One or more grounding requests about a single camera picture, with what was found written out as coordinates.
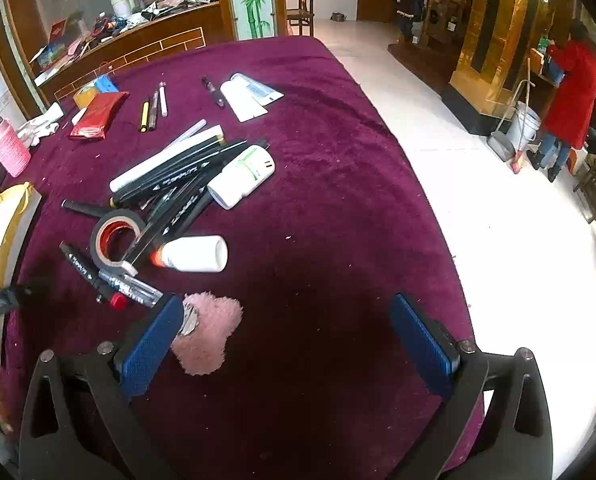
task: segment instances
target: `mop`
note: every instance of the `mop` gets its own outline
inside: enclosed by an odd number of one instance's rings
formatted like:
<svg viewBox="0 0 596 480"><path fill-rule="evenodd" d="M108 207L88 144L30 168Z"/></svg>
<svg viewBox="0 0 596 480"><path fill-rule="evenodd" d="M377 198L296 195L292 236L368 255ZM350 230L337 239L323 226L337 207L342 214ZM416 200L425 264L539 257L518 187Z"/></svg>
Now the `mop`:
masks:
<svg viewBox="0 0 596 480"><path fill-rule="evenodd" d="M527 124L527 115L529 115L529 89L532 86L536 86L534 83L531 82L531 76L532 76L532 69L531 69L531 60L529 58L527 58L527 79L524 81L521 81L520 85L518 88L520 88L520 86L522 85L523 82L527 82L527 92L524 98L524 114L523 114L523 127L520 130L520 140L518 141L518 149L516 150L516 156L514 157L514 160L511 161L511 170L514 172L514 174L518 174L520 173L520 170L522 170L523 168L523 163L524 163L524 150L521 149L522 145L523 145L523 139L524 139L524 128Z"/></svg>

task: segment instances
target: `white bucket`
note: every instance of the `white bucket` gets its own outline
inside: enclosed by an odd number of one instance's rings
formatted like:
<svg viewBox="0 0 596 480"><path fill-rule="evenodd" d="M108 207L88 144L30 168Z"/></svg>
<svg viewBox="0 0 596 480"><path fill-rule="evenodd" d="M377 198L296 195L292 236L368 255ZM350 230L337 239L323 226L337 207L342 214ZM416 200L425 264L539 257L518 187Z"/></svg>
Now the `white bucket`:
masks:
<svg viewBox="0 0 596 480"><path fill-rule="evenodd" d="M526 106L523 102L518 101L516 104L516 111L511 119L511 126L507 132L507 139L514 145L516 150L523 151L526 149L530 140L536 138L536 132L540 128L540 117L531 108L528 109L527 120L524 125L524 134L521 139L521 132L523 131L524 111Z"/></svg>

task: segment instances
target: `red package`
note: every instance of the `red package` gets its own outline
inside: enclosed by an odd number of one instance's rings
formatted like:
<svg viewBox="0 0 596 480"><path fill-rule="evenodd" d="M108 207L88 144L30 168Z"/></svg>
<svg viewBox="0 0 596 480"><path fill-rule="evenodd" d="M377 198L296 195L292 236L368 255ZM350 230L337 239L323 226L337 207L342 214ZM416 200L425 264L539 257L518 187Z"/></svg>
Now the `red package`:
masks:
<svg viewBox="0 0 596 480"><path fill-rule="evenodd" d="M104 139L114 114L129 92L98 94L69 134L70 139Z"/></svg>

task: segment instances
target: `red coat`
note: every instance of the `red coat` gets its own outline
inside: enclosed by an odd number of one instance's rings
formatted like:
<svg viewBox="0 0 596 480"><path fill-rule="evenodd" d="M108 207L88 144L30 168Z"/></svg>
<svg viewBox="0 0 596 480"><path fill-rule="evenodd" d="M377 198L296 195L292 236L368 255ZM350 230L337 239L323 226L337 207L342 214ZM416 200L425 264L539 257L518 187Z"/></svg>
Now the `red coat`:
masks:
<svg viewBox="0 0 596 480"><path fill-rule="evenodd" d="M542 125L545 131L579 150L587 137L596 100L596 55L578 41L569 41L563 49L549 46L547 54L567 75Z"/></svg>

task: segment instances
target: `pink plush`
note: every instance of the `pink plush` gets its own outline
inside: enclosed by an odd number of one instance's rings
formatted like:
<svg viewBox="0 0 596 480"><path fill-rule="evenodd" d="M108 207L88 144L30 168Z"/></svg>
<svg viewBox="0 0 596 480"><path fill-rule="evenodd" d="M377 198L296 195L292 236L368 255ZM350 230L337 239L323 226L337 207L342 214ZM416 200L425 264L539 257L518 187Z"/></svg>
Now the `pink plush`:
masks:
<svg viewBox="0 0 596 480"><path fill-rule="evenodd" d="M240 303L232 298L216 298L209 292L187 296L183 303L197 308L198 325L191 334L176 336L171 349L187 374L215 372L224 362L227 338L242 319Z"/></svg>

